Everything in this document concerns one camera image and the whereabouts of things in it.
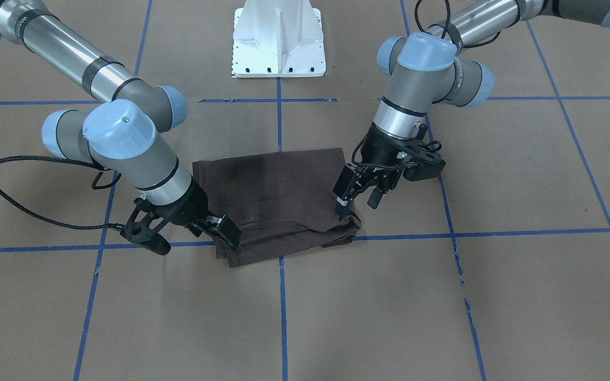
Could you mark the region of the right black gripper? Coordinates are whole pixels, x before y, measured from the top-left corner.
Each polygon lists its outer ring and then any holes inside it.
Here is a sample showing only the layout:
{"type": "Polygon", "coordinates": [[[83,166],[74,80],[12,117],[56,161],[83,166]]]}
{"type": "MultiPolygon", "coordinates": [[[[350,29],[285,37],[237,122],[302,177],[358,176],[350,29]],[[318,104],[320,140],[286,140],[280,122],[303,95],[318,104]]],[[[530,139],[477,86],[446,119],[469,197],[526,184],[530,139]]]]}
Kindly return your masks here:
{"type": "Polygon", "coordinates": [[[176,226],[187,228],[195,237],[205,233],[220,239],[228,248],[240,245],[241,231],[227,215],[213,215],[206,192],[193,178],[188,190],[174,203],[155,205],[154,214],[176,226]]]}

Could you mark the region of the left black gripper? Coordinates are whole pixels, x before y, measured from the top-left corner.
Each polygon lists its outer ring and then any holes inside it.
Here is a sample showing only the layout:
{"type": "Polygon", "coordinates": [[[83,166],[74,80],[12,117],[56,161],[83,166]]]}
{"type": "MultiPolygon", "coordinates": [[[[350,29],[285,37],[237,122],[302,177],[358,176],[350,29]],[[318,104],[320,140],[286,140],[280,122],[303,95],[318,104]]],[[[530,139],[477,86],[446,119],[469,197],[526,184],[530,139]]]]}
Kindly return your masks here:
{"type": "Polygon", "coordinates": [[[373,188],[366,204],[376,210],[385,194],[396,188],[400,176],[409,179],[417,173],[416,138],[393,137],[375,123],[371,123],[355,152],[360,152],[361,158],[355,165],[342,168],[333,188],[339,220],[349,214],[353,200],[366,189],[373,188]]]}

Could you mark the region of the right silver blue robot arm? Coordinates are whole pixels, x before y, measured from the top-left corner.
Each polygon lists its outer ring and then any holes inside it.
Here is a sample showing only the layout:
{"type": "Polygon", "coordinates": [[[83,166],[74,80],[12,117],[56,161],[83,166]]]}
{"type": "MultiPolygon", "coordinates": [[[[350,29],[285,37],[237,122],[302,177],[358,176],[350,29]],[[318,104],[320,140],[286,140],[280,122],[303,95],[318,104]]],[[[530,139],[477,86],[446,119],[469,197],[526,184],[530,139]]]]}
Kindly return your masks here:
{"type": "Polygon", "coordinates": [[[99,101],[90,112],[52,113],[41,135],[49,161],[114,170],[139,192],[128,221],[105,223],[105,229],[161,256],[171,248],[160,235],[169,223],[238,247],[239,228],[227,215],[210,211],[207,194],[162,138],[188,115],[177,89],[149,85],[63,24],[42,1],[0,1],[0,37],[24,46],[99,101]]]}

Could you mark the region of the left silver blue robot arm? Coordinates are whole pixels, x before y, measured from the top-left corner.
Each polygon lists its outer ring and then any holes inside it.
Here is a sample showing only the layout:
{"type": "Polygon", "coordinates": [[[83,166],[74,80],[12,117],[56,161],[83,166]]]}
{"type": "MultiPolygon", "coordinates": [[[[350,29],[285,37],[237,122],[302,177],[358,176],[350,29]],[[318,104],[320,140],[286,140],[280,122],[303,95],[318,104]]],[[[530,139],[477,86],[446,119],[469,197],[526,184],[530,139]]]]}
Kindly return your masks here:
{"type": "Polygon", "coordinates": [[[499,34],[538,15],[610,28],[610,1],[481,1],[408,37],[391,37],[377,55],[390,78],[370,129],[356,147],[361,161],[342,169],[334,186],[339,219],[368,188],[375,209],[400,178],[436,178],[446,163],[441,144],[425,142],[426,116],[434,104],[477,106],[493,92],[494,76],[483,63],[459,58],[462,50],[494,41],[499,34]]]}

